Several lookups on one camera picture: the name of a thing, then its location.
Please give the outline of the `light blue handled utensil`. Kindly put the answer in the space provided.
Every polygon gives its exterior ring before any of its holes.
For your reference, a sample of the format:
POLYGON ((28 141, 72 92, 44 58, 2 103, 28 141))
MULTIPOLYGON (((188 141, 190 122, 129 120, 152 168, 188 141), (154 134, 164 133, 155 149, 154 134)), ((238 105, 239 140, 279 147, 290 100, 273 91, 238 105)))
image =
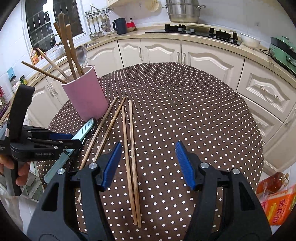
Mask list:
MULTIPOLYGON (((83 141, 87 137, 88 134, 91 133, 91 131, 94 128, 94 119, 91 118, 88 122, 82 126, 82 128, 74 135, 72 140, 79 140, 81 144, 83 144, 83 141)), ((71 158, 71 156, 74 155, 74 153, 77 153, 80 149, 66 149, 60 154, 59 159, 53 164, 53 166, 49 169, 47 174, 44 176, 44 181, 46 184, 49 184, 54 175, 58 172, 59 169, 61 169, 65 163, 71 158)))

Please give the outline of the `red oil bottle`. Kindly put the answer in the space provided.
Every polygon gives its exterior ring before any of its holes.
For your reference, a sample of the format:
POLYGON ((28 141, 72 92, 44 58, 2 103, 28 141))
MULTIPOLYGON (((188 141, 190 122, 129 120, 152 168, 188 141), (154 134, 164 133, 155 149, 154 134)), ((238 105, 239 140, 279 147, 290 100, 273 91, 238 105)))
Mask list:
POLYGON ((268 178, 260 181, 257 185, 256 194, 267 192, 269 194, 276 193, 282 186, 287 186, 289 183, 289 174, 276 172, 268 178))

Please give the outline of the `lower kitchen cabinets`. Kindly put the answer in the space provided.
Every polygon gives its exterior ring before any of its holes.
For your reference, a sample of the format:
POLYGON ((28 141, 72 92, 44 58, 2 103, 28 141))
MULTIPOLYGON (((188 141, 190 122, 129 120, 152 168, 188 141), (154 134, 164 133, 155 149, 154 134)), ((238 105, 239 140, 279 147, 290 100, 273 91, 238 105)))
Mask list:
POLYGON ((177 62, 207 72, 248 104, 264 142, 264 169, 295 163, 295 78, 258 50, 205 38, 144 35, 87 43, 87 63, 98 76, 139 63, 177 62))

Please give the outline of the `brown polka dot tablecloth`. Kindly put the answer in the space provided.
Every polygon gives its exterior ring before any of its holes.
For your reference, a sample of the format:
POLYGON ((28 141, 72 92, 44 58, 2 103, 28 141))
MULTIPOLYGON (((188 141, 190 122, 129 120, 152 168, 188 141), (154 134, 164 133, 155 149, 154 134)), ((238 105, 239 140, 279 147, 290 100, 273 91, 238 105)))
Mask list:
POLYGON ((108 101, 124 102, 104 151, 133 120, 142 226, 133 224, 125 161, 101 196, 115 240, 181 240, 196 195, 182 177, 175 143, 221 170, 239 169, 255 187, 263 142, 244 99, 201 70, 177 63, 127 67, 99 78, 108 101))

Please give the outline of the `white bowl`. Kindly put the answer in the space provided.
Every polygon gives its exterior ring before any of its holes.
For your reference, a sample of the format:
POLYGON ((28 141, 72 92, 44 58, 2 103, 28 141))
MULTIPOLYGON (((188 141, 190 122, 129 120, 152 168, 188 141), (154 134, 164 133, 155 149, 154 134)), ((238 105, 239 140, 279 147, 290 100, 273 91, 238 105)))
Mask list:
POLYGON ((246 47, 250 49, 256 49, 259 47, 260 40, 255 39, 254 37, 251 37, 243 33, 241 33, 240 35, 241 35, 241 41, 246 47))

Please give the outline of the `pink utensil holder cup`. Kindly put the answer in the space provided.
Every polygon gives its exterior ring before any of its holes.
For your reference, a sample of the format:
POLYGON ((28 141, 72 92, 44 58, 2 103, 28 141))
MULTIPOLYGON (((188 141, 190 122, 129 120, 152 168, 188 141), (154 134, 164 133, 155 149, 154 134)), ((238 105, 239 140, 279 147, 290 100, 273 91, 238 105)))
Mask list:
POLYGON ((99 119, 109 104, 92 65, 83 67, 84 75, 62 87, 83 121, 99 119))

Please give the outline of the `green electric cooker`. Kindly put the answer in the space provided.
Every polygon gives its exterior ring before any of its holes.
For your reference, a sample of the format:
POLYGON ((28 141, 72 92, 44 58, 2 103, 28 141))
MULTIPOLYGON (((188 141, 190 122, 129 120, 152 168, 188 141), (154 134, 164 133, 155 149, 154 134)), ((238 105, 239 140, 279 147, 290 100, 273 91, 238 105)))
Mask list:
POLYGON ((295 76, 295 45, 288 37, 271 37, 269 45, 269 56, 280 66, 295 76))

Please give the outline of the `hanging utensil rack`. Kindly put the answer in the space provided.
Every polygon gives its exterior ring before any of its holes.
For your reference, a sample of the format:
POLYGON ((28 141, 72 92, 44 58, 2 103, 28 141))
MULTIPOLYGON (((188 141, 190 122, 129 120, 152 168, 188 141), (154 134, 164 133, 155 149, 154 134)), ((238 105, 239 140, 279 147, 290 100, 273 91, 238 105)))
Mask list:
POLYGON ((113 8, 98 9, 93 4, 90 5, 90 10, 85 12, 85 18, 90 31, 89 38, 95 41, 105 34, 112 31, 110 13, 113 8))

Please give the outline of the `wooden chopstick in cup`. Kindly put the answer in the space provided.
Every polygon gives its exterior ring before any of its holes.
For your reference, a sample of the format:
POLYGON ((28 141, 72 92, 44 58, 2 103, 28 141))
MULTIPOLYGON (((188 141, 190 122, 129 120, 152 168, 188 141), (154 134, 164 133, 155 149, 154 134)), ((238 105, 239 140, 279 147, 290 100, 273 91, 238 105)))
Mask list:
POLYGON ((46 54, 41 51, 39 48, 37 48, 37 51, 59 72, 61 73, 65 79, 66 79, 66 82, 70 82, 70 78, 68 77, 68 75, 66 75, 61 68, 59 68, 49 57, 46 56, 46 54))
POLYGON ((57 31, 57 34, 58 34, 60 40, 62 41, 61 31, 60 31, 60 28, 59 28, 58 24, 55 22, 55 23, 53 23, 53 25, 54 25, 54 27, 55 27, 55 29, 57 31))
POLYGON ((75 63, 75 66, 77 68, 79 76, 82 76, 84 74, 84 72, 83 72, 83 69, 81 68, 81 66, 78 62, 78 58, 76 56, 74 42, 73 42, 73 38, 72 38, 71 25, 67 24, 65 27, 66 27, 66 36, 67 36, 68 42, 70 44, 71 58, 73 59, 73 61, 75 63))
POLYGON ((46 75, 46 76, 48 76, 48 77, 51 77, 51 78, 53 78, 53 79, 55 79, 55 80, 61 82, 62 84, 66 84, 66 83, 67 83, 65 80, 63 80, 63 79, 61 79, 61 78, 58 78, 58 77, 56 77, 55 75, 53 75, 53 74, 51 74, 51 73, 49 73, 49 72, 46 72, 46 71, 44 71, 44 70, 42 70, 42 69, 40 69, 40 68, 37 68, 37 67, 35 67, 35 66, 32 66, 32 65, 30 65, 29 63, 27 63, 27 62, 25 62, 25 61, 22 61, 22 64, 25 65, 25 66, 28 66, 29 68, 32 68, 32 69, 36 70, 36 71, 39 72, 39 73, 42 73, 42 74, 44 74, 44 75, 46 75))

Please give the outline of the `metal spoon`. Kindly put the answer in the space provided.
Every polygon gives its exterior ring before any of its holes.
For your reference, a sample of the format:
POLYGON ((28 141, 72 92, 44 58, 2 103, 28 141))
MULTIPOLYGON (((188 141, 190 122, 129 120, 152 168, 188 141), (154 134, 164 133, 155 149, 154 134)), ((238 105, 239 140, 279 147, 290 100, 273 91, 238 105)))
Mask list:
POLYGON ((87 50, 83 46, 78 46, 75 48, 76 57, 78 59, 78 63, 82 67, 87 59, 87 50))

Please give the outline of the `black electric kettle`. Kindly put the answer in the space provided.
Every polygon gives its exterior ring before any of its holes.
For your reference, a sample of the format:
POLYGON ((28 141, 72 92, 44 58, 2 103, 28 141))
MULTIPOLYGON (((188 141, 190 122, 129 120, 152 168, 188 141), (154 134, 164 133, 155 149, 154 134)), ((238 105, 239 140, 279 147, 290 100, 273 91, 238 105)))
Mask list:
POLYGON ((112 21, 113 29, 118 35, 123 35, 127 33, 126 20, 125 18, 118 18, 112 21))

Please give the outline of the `window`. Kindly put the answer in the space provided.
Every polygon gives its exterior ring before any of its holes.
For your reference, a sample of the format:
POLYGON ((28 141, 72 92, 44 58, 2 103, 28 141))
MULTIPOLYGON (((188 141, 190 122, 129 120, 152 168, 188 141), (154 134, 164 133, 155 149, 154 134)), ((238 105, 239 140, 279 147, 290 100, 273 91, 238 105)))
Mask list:
POLYGON ((65 24, 71 25, 73 37, 83 33, 77 1, 25 1, 25 13, 30 42, 35 51, 39 48, 46 52, 56 45, 53 23, 59 22, 59 13, 64 14, 65 24))

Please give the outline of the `glass jar white lid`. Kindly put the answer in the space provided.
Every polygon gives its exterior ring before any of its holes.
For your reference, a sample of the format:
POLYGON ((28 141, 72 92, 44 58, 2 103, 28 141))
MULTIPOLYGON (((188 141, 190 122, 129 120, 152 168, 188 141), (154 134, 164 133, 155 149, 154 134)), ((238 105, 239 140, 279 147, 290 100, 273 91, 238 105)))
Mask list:
POLYGON ((11 89, 12 89, 13 93, 15 94, 18 90, 18 87, 22 83, 15 75, 11 78, 10 83, 11 83, 11 89))

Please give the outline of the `orange snack bag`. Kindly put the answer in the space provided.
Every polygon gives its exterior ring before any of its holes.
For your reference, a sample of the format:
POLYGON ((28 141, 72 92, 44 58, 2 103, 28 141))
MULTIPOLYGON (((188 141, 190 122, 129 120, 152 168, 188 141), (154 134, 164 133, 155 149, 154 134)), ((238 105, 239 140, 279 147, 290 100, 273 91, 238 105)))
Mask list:
POLYGON ((295 185, 269 195, 261 205, 270 226, 282 225, 295 206, 295 185))

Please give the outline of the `black gas stove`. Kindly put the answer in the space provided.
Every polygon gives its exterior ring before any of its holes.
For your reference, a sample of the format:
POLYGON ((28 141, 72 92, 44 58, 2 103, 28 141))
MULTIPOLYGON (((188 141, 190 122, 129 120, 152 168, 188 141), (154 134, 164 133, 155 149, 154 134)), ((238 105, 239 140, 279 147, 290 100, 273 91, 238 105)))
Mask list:
POLYGON ((214 27, 193 26, 185 24, 166 24, 164 29, 146 31, 145 33, 185 34, 191 36, 211 38, 222 42, 227 42, 236 46, 241 45, 241 40, 239 39, 238 34, 236 32, 216 29, 214 27))

